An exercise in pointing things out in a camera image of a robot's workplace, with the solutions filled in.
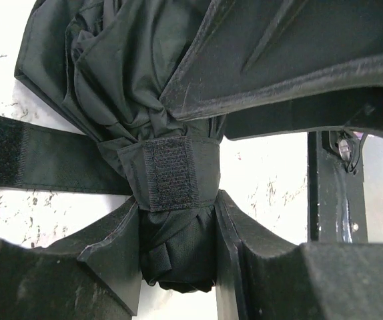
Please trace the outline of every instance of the black velcro strap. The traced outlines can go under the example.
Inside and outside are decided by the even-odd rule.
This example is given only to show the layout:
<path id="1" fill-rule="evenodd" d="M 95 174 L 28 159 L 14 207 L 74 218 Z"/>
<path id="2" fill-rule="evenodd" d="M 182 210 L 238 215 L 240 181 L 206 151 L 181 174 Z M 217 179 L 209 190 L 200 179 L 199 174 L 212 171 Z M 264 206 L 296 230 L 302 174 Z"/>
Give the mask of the black velcro strap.
<path id="1" fill-rule="evenodd" d="M 214 203 L 220 144 L 207 137 L 169 137 L 117 150 L 139 208 L 160 212 Z"/>
<path id="2" fill-rule="evenodd" d="M 143 152 L 151 212 L 199 206 L 190 137 L 146 141 Z"/>
<path id="3" fill-rule="evenodd" d="M 0 187 L 131 195 L 89 137 L 4 117 Z"/>

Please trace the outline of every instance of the screw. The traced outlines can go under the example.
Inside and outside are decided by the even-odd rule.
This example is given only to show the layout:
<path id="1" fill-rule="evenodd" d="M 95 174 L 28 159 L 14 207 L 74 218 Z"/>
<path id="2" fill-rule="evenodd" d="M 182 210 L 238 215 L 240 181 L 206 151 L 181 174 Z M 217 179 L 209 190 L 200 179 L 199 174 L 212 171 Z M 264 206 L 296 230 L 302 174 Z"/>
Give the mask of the screw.
<path id="1" fill-rule="evenodd" d="M 345 139 L 340 139 L 338 141 L 338 150 L 340 152 L 341 159 L 344 161 L 350 160 L 350 155 L 352 151 L 350 150 L 349 142 Z"/>

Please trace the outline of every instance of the velcro strap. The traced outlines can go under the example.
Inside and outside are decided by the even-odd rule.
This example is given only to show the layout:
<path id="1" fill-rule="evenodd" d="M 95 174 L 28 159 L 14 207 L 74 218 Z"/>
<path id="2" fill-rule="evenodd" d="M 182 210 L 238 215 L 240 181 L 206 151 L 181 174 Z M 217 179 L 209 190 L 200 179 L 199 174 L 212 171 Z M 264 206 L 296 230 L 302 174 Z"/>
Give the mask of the velcro strap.
<path id="1" fill-rule="evenodd" d="M 130 195 L 85 135 L 0 117 L 0 187 Z"/>
<path id="2" fill-rule="evenodd" d="M 206 137 L 168 137 L 117 151 L 140 209 L 211 205 L 220 183 L 220 146 Z"/>
<path id="3" fill-rule="evenodd" d="M 151 212 L 199 206 L 190 137 L 150 140 L 145 142 L 143 152 Z"/>

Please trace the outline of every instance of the white marble surface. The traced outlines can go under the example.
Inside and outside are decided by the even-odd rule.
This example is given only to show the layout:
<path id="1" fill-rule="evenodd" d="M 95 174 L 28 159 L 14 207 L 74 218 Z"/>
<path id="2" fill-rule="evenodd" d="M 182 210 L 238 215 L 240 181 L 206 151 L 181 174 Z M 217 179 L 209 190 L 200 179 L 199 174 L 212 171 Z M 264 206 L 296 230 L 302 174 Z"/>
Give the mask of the white marble surface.
<path id="1" fill-rule="evenodd" d="M 0 115 L 79 132 L 14 80 L 25 22 L 34 0 L 0 0 Z M 294 243 L 306 241 L 306 134 L 222 143 L 221 188 L 243 211 Z M 103 217 L 123 196 L 0 189 L 0 237 L 48 246 Z M 215 290 L 181 295 L 143 283 L 137 319 L 216 319 Z"/>

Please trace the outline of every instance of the black fabric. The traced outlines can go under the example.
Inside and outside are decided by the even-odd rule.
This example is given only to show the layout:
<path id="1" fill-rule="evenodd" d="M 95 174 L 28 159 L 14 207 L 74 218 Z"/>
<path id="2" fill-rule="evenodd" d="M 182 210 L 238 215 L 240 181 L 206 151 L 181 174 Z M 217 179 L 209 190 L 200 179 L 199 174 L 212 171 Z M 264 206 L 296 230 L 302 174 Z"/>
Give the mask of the black fabric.
<path id="1" fill-rule="evenodd" d="M 218 143 L 225 118 L 177 121 L 159 96 L 192 44 L 210 2 L 39 0 L 27 22 L 15 71 L 28 88 L 92 138 L 103 158 L 128 179 L 141 209 L 144 277 L 151 284 L 165 283 L 165 288 L 173 283 L 181 292 L 207 291 L 215 279 L 212 204 L 220 182 Z M 144 151 L 149 155 L 149 144 L 157 144 L 152 139 L 172 137 L 194 141 L 193 160 L 190 149 L 167 148 L 179 161 L 195 165 L 182 180 L 179 167 L 176 172 L 163 169 L 170 160 L 162 153 L 155 156 L 156 150 L 150 152 L 155 162 L 147 158 L 145 165 Z M 147 173 L 154 174 L 149 181 Z M 169 180 L 176 192 L 162 187 Z M 166 250 L 151 254 L 154 243 L 164 243 Z"/>
<path id="2" fill-rule="evenodd" d="M 0 187 L 131 195 L 84 135 L 0 117 Z"/>

